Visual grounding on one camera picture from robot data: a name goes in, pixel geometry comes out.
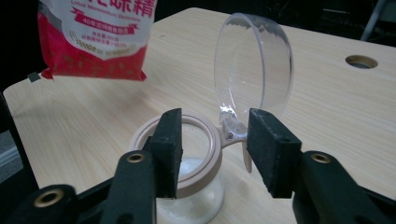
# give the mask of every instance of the wooden table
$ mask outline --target wooden table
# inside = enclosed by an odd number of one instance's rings
[[[176,107],[219,124],[214,56],[228,15],[191,8],[152,27],[144,82],[55,77],[19,82],[4,95],[40,188],[82,192],[113,176],[131,137]],[[283,27],[294,55],[290,101],[280,119],[303,151],[337,158],[358,182],[396,198],[396,48]],[[350,55],[375,59],[360,69]],[[213,223],[295,223],[291,200],[274,200],[240,146],[223,151],[225,199]]]

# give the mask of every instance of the clear plastic lid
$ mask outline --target clear plastic lid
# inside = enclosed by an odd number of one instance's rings
[[[274,21],[234,13],[216,48],[219,122],[229,138],[248,134],[250,108],[280,115],[289,99],[293,60],[289,40]]]

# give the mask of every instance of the red bag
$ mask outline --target red bag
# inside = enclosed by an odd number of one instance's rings
[[[156,0],[40,0],[42,76],[144,80]]]

